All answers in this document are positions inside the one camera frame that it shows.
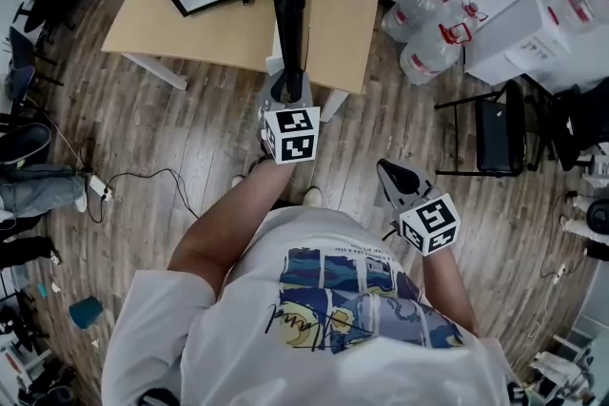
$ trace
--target white t-shirt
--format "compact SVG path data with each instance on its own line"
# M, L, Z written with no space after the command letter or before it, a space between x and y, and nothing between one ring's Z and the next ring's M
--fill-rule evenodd
M136 274L108 348L102 398L167 388L182 405L508 405L495 340L426 304L343 213L273 212L216 302L201 278Z

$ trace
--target white box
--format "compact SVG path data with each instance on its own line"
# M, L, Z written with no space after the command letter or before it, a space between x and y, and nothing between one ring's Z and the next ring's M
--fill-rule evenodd
M461 219L448 193L400 215L400 235L428 256L457 240Z
M465 71L496 85L569 54L569 44L541 0L517 0L465 47Z
M313 161L320 132L320 108L265 112L263 139L277 164Z

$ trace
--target power strip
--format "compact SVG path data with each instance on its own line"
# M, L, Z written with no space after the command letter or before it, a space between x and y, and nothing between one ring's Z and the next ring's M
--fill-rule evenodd
M106 201L112 200L112 190L109 187L106 187L106 184L94 174L91 175L88 185L100 197L106 197Z
M566 272L567 272L567 266L565 264L561 264L559 272L552 279L552 284L557 284Z

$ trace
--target blue jeans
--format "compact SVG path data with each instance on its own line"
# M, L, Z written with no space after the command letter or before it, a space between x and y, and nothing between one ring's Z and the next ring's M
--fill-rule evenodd
M85 180L70 168L33 164L0 176L0 198L15 219L35 217L52 208L74 203Z

